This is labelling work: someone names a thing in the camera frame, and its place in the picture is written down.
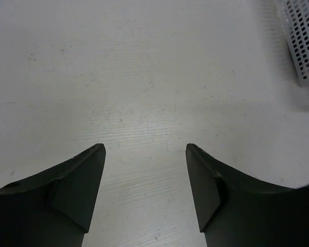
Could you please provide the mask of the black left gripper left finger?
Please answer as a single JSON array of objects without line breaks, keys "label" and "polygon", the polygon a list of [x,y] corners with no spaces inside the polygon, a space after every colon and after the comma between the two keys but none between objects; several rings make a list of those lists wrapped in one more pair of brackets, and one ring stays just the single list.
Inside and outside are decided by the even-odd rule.
[{"label": "black left gripper left finger", "polygon": [[0,246],[81,246],[90,230],[106,150],[75,157],[0,188]]}]

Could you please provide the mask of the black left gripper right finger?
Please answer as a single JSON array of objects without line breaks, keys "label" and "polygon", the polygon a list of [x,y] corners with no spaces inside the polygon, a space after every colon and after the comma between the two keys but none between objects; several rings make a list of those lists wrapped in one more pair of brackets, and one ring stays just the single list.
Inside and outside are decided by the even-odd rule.
[{"label": "black left gripper right finger", "polygon": [[309,184],[288,188],[256,179],[195,144],[186,163],[207,246],[309,246]]}]

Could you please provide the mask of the white perforated plastic basket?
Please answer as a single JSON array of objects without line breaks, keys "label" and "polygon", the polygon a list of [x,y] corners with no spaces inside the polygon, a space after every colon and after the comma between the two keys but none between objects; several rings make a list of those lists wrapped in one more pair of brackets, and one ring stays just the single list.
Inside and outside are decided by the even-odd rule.
[{"label": "white perforated plastic basket", "polygon": [[278,1],[278,13],[299,84],[309,87],[309,0]]}]

